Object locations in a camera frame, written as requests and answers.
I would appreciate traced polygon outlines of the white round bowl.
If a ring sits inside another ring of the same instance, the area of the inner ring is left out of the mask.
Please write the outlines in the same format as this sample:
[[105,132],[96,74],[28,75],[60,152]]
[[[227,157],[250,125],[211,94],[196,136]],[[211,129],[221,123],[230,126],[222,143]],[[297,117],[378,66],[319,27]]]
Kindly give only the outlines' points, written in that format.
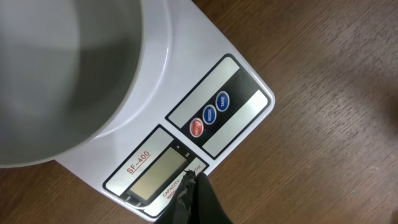
[[49,161],[130,121],[170,45],[165,1],[2,1],[1,166]]

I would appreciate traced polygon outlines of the white digital kitchen scale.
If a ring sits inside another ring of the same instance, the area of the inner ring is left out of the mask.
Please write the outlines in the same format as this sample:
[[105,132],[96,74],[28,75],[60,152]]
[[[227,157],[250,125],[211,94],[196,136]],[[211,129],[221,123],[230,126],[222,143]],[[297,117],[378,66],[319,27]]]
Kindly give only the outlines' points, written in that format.
[[186,171],[211,173],[272,111],[275,96],[193,2],[142,1],[142,21],[142,60],[125,105],[57,161],[153,222]]

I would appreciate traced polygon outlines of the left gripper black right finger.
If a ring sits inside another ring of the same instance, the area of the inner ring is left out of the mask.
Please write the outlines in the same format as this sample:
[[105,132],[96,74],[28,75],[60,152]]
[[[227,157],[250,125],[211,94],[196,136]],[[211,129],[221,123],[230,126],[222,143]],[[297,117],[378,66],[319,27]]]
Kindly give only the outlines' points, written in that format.
[[197,175],[190,223],[193,224],[233,224],[224,212],[208,177]]

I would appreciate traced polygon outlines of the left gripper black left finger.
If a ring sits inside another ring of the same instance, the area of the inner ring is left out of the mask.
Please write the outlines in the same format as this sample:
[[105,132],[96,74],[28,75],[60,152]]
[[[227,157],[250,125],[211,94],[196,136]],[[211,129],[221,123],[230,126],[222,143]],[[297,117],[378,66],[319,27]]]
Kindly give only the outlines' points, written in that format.
[[196,184],[196,173],[185,171],[181,184],[155,224],[189,224]]

